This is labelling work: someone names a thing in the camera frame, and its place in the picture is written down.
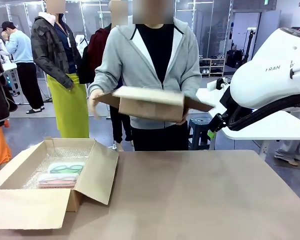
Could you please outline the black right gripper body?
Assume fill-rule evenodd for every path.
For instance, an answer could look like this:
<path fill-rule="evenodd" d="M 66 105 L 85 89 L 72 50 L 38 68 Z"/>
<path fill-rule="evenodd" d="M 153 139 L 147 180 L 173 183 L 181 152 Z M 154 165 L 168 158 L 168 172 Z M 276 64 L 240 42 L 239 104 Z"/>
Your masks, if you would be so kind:
<path fill-rule="evenodd" d="M 223 114 L 217 113 L 208 124 L 209 130 L 213 133 L 218 132 L 229 125 L 229 119 L 230 115 L 228 112 Z"/>

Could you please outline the person's left hand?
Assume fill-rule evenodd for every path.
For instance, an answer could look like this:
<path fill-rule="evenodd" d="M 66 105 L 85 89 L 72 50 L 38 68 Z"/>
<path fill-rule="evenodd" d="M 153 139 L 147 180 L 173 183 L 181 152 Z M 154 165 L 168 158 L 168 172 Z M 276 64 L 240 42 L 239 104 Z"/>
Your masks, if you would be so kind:
<path fill-rule="evenodd" d="M 189 114 L 189 109 L 186 108 L 186 109 L 183 111 L 181 121 L 177 122 L 176 125 L 177 125 L 177 126 L 183 125 L 183 124 L 187 121 L 187 116 L 188 116 L 188 114 Z"/>

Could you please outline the person's right hand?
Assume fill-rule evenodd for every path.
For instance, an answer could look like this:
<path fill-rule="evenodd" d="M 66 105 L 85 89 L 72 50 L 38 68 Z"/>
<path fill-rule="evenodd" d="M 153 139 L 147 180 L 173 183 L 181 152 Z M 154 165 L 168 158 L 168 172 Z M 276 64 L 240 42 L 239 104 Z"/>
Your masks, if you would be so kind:
<path fill-rule="evenodd" d="M 97 105 L 99 103 L 99 97 L 103 96 L 104 92 L 101 89 L 95 89 L 89 94 L 88 104 L 90 110 L 94 114 L 94 118 L 98 119 L 100 116 L 97 113 Z"/>

